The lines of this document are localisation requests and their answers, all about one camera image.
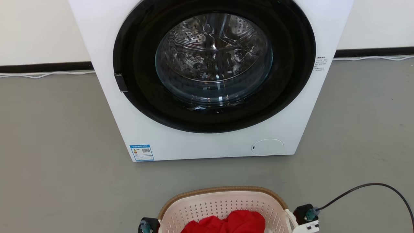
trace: gray floor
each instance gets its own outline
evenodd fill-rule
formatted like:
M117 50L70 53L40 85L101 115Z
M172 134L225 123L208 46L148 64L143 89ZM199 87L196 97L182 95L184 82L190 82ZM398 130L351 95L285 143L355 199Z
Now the gray floor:
M272 189L322 206L366 182L414 207L414 59L334 62L296 155L133 163L95 75L0 80L0 232L137 231L172 196ZM401 199L358 190L322 211L321 232L412 232Z

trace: laundry basket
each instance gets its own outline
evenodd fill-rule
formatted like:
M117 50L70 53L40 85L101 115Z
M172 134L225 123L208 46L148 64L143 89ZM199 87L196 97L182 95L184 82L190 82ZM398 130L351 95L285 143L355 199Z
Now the laundry basket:
M224 219L234 210L259 212L266 220L267 232L291 233L291 224L294 228L298 227L286 203L273 191L261 187L236 186L200 189L171 198L158 215L158 232L180 233L192 220L198 222L213 215ZM316 231L319 228L305 230Z

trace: white washing machine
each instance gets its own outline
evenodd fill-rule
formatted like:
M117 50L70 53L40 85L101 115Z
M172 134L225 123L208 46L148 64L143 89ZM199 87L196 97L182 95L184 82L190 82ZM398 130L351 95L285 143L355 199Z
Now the white washing machine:
M69 0L134 162L294 154L353 0Z

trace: basket rim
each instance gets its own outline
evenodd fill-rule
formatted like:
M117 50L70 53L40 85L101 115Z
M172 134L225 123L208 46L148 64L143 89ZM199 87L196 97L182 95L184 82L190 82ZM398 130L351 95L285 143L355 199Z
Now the basket rim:
M158 219L162 220L162 218L164 217L164 214L167 211L167 209L174 202L176 202L180 199L183 199L183 198L186 198L186 197L191 197L191 196L196 196L196 195L200 195L200 194L208 194L208 193L216 193L216 192L261 192L261 193L264 193L264 194L267 194L267 195L273 197L282 206L283 210L288 209L287 205L286 205L286 202L284 202L284 200L279 195L277 195L275 192L273 192L270 189L263 188L263 187L256 187L256 186L224 186L224 187L198 189L198 190L178 194L178 195L172 197L171 199L169 199L164 204L164 206L161 208L161 211L158 215Z

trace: blue label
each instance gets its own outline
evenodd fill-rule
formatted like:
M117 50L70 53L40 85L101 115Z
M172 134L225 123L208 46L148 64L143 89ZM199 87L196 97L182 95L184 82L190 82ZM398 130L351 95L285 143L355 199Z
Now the blue label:
M130 145L130 147L136 162L154 161L149 145Z

